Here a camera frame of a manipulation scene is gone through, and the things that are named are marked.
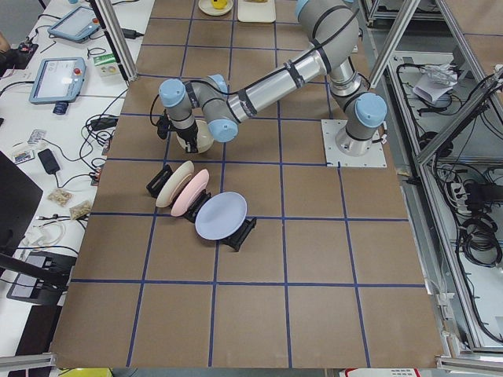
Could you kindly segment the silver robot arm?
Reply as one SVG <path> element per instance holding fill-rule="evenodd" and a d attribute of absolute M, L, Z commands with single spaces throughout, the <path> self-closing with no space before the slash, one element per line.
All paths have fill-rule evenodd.
<path fill-rule="evenodd" d="M 164 112 L 155 124 L 158 136 L 165 139 L 174 132 L 186 152 L 198 153 L 193 109 L 199 108 L 214 140 L 232 141 L 239 123 L 326 75 L 330 93 L 347 117 L 346 125 L 336 134 L 336 147 L 348 156 L 366 154 L 376 129 L 385 120 L 387 105 L 370 92 L 364 76 L 351 63 L 359 33 L 357 13 L 342 1 L 299 1 L 296 18 L 307 34 L 309 48 L 238 91 L 229 91 L 221 75 L 162 82 L 158 97 Z"/>

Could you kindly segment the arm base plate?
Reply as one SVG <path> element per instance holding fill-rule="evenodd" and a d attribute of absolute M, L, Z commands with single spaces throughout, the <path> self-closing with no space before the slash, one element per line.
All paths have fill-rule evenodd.
<path fill-rule="evenodd" d="M 387 168 L 384 146 L 375 130 L 367 141 L 356 141 L 347 134 L 344 119 L 321 121 L 325 161 L 328 167 Z"/>

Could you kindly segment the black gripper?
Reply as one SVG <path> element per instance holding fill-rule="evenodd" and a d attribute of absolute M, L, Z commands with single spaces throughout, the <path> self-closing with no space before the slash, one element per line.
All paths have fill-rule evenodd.
<path fill-rule="evenodd" d="M 172 119 L 164 112 L 155 123 L 157 134 L 161 139 L 166 139 L 169 132 L 175 132 L 185 143 L 186 152 L 198 152 L 197 147 L 197 124 L 193 114 L 185 119 Z"/>

